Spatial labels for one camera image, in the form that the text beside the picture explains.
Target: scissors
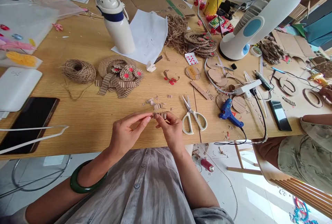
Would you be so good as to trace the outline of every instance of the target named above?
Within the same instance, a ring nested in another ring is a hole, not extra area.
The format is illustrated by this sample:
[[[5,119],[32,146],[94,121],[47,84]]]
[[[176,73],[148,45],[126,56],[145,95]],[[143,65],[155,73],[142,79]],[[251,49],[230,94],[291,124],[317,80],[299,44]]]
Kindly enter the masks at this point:
[[[193,126],[191,125],[191,118],[190,118],[190,114],[192,114],[192,115],[194,115],[194,118],[195,118],[195,120],[196,120],[196,122],[197,122],[197,125],[199,126],[199,128],[200,128],[200,130],[201,131],[204,131],[207,127],[208,127],[208,122],[207,122],[207,120],[206,120],[206,118],[202,115],[202,114],[200,114],[200,113],[198,113],[198,112],[195,112],[194,110],[192,110],[191,109],[191,106],[190,106],[190,100],[189,100],[189,97],[187,96],[187,100],[185,100],[185,98],[183,97],[183,100],[184,100],[184,103],[186,104],[186,107],[187,107],[187,109],[188,109],[188,112],[187,112],[187,114],[183,117],[183,119],[182,119],[182,130],[183,130],[183,132],[185,133],[185,134],[187,134],[187,135],[193,135],[194,134],[194,132],[193,132]],[[203,119],[204,119],[204,127],[202,127],[202,124],[201,124],[201,122],[199,121],[199,119],[198,119],[198,115],[200,115]],[[188,118],[188,123],[189,123],[189,129],[190,129],[190,132],[186,132],[186,130],[184,129],[184,120],[186,119],[186,118]]]

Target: blue glue gun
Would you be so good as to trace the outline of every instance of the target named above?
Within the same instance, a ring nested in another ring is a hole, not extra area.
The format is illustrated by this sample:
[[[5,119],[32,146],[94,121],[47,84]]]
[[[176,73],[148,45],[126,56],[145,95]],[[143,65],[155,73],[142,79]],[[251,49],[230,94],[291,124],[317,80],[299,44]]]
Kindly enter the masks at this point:
[[[232,107],[232,99],[227,99],[224,105],[222,106],[221,113],[219,114],[219,117],[221,119],[229,119],[235,126],[242,128],[244,126],[243,122],[238,121],[231,111]]]

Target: wooden chair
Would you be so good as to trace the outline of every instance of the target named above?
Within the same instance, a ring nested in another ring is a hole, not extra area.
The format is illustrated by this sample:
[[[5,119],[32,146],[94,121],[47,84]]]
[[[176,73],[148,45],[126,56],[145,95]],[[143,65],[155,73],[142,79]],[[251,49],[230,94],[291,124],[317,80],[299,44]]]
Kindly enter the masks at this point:
[[[264,160],[254,145],[253,148],[241,150],[239,150],[238,146],[235,145],[235,149],[240,161],[241,168],[227,167],[227,170],[262,175],[270,184],[283,188],[300,200],[311,205],[313,208],[326,215],[328,218],[332,219],[332,196],[330,194],[327,194],[319,189],[316,189],[304,182],[301,182],[291,176],[282,173],[268,161]],[[260,168],[260,171],[243,168],[240,151],[251,149],[253,149],[255,153],[258,162],[257,165]]]

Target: black phone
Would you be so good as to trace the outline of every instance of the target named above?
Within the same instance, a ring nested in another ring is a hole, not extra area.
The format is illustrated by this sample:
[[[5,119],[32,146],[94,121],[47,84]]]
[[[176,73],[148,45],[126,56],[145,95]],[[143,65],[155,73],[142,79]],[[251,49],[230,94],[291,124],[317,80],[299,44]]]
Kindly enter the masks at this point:
[[[281,102],[270,100],[269,104],[273,112],[274,119],[277,122],[278,129],[280,131],[292,131]]]
[[[46,127],[59,101],[60,99],[57,98],[28,98],[11,129]],[[0,150],[40,138],[43,136],[44,132],[45,129],[10,131],[0,143]],[[38,144],[39,142],[29,144],[16,150],[6,152],[3,155],[32,153],[36,150]]]

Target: white water bottle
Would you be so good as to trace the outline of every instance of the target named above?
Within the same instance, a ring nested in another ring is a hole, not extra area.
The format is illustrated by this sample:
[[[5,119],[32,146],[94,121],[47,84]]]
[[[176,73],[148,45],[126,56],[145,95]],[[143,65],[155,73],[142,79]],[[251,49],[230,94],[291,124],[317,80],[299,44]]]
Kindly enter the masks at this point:
[[[118,51],[130,54],[135,51],[135,43],[129,27],[129,17],[120,0],[96,0],[97,8],[104,17],[105,26]]]

